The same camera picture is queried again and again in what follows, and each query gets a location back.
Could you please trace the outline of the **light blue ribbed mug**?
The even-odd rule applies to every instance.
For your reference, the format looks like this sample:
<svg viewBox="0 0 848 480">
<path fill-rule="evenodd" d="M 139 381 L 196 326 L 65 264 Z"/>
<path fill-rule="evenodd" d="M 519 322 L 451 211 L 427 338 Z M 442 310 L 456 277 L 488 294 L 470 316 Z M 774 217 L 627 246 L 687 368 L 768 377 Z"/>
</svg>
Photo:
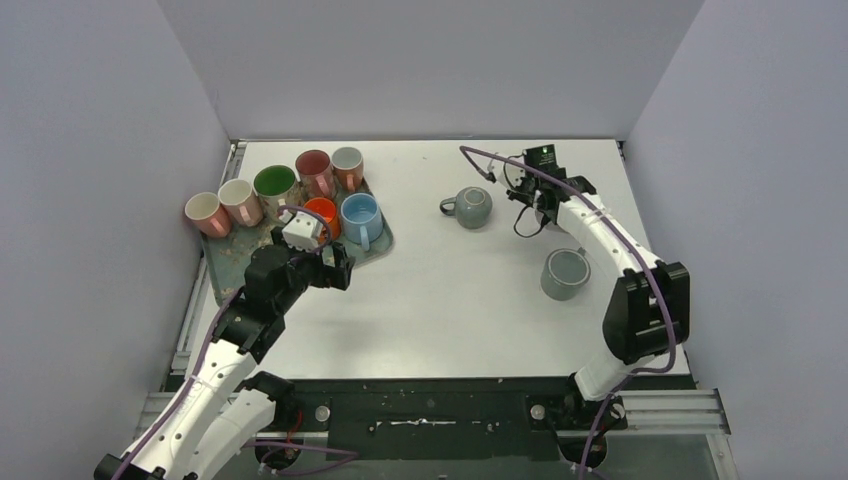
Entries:
<svg viewBox="0 0 848 480">
<path fill-rule="evenodd" d="M 375 198 L 367 193 L 353 193 L 342 202 L 339 213 L 344 237 L 363 251 L 369 251 L 384 228 Z"/>
</svg>

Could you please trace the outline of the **grey-blue round mug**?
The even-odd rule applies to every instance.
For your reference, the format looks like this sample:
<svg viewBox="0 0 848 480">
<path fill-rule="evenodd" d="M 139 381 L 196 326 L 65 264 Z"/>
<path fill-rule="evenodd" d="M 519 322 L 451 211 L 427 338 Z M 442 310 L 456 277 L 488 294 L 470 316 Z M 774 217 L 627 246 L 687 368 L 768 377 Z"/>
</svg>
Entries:
<svg viewBox="0 0 848 480">
<path fill-rule="evenodd" d="M 443 215 L 453 217 L 467 230 L 484 227 L 493 210 L 493 199 L 484 189 L 466 187 L 454 197 L 446 198 L 439 204 Z"/>
</svg>

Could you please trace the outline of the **orange mug black handle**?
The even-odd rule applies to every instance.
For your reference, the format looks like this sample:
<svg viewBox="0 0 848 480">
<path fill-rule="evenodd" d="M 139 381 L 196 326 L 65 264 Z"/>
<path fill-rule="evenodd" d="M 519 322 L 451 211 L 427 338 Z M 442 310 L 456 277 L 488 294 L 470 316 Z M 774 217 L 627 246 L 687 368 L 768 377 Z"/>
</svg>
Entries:
<svg viewBox="0 0 848 480">
<path fill-rule="evenodd" d="M 329 224 L 332 235 L 332 240 L 336 241 L 341 235 L 341 224 L 338 216 L 338 211 L 335 203 L 324 197 L 315 197 L 308 200 L 304 207 L 323 217 Z"/>
</svg>

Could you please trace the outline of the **grey-green mug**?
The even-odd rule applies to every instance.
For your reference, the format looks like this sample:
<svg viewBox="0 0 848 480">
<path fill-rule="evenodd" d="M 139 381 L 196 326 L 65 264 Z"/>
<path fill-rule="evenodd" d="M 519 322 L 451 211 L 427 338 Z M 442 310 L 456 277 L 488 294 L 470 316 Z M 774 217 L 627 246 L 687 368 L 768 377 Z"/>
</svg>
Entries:
<svg viewBox="0 0 848 480">
<path fill-rule="evenodd" d="M 546 258 L 540 276 L 540 287 L 551 299 L 574 298 L 591 277 L 590 264 L 582 250 L 557 249 Z"/>
</svg>

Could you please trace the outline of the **faceted pink mug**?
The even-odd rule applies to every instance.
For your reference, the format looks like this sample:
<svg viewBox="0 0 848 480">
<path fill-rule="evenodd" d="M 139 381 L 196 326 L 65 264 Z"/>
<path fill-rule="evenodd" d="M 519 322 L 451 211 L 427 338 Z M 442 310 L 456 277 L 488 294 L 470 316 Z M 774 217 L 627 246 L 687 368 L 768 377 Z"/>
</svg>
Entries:
<svg viewBox="0 0 848 480">
<path fill-rule="evenodd" d="M 264 218 L 264 211 L 247 180 L 232 179 L 218 190 L 218 199 L 230 216 L 241 226 L 255 227 Z"/>
</svg>

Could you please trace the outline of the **cream floral mug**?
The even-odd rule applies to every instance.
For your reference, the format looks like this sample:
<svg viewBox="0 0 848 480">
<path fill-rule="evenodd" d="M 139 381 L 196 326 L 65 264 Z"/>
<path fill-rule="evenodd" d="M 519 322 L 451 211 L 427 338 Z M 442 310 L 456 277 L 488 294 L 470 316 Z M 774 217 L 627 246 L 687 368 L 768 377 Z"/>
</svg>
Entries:
<svg viewBox="0 0 848 480">
<path fill-rule="evenodd" d="M 265 216 L 271 222 L 279 221 L 280 207 L 302 206 L 306 201 L 295 172 L 285 165 L 272 165 L 261 170 L 253 180 L 253 188 Z"/>
</svg>

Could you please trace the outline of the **smooth pink mug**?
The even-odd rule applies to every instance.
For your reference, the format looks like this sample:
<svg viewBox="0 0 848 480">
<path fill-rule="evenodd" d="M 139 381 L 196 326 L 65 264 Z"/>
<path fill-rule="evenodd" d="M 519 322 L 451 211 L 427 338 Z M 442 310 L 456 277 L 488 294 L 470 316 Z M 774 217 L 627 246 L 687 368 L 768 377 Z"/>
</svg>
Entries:
<svg viewBox="0 0 848 480">
<path fill-rule="evenodd" d="M 184 206 L 184 214 L 207 237 L 224 238 L 232 230 L 230 216 L 215 193 L 192 196 Z"/>
</svg>

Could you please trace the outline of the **speckled dark pink mug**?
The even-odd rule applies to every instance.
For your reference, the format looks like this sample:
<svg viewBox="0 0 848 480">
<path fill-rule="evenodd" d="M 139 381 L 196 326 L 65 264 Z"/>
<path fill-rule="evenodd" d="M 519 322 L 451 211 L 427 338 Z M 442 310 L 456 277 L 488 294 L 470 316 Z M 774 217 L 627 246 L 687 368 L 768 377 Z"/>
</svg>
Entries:
<svg viewBox="0 0 848 480">
<path fill-rule="evenodd" d="M 295 167 L 309 198 L 335 198 L 335 177 L 326 152 L 317 149 L 305 151 L 296 158 Z"/>
</svg>

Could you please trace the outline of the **salmon dotted mug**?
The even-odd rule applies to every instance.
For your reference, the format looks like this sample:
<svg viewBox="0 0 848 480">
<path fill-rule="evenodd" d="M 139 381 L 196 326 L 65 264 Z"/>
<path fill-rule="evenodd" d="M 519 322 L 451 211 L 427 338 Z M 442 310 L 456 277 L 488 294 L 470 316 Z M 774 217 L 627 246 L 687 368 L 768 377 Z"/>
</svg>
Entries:
<svg viewBox="0 0 848 480">
<path fill-rule="evenodd" d="M 330 157 L 335 176 L 347 192 L 355 192 L 364 180 L 364 157 L 354 147 L 341 147 Z"/>
</svg>

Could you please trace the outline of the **lilac ribbed mug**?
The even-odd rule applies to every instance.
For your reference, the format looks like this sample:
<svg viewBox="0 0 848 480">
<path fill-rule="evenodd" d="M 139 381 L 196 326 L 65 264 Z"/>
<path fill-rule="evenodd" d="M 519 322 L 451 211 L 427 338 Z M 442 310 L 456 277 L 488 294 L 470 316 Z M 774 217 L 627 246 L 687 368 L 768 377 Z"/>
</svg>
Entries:
<svg viewBox="0 0 848 480">
<path fill-rule="evenodd" d="M 555 220 L 551 220 L 548 217 L 542 217 L 540 221 L 540 225 L 544 227 L 546 231 L 551 232 L 564 232 L 564 229 L 559 226 Z"/>
</svg>

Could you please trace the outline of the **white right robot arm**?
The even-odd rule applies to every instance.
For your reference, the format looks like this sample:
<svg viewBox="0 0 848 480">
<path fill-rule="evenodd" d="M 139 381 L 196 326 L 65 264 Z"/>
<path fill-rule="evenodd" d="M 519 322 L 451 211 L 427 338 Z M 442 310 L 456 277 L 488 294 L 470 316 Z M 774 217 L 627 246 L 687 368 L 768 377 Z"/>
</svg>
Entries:
<svg viewBox="0 0 848 480">
<path fill-rule="evenodd" d="M 583 176 L 558 165 L 553 145 L 523 153 L 525 170 L 512 200 L 570 234 L 613 287 L 601 323 L 604 346 L 574 376 L 585 401 L 599 401 L 634 370 L 690 336 L 690 274 L 642 246 Z"/>
</svg>

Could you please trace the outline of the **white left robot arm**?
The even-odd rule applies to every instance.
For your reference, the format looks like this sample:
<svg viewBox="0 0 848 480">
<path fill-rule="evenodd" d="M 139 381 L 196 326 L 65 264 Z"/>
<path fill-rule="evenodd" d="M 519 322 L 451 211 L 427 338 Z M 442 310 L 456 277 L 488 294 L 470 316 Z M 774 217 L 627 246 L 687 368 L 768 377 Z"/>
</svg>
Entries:
<svg viewBox="0 0 848 480">
<path fill-rule="evenodd" d="M 354 258 L 339 242 L 321 252 L 273 243 L 254 251 L 244 283 L 222 302 L 194 369 L 165 410 L 120 456 L 105 455 L 96 479 L 205 479 L 265 427 L 280 430 L 298 408 L 292 382 L 257 371 L 308 288 L 346 290 Z"/>
</svg>

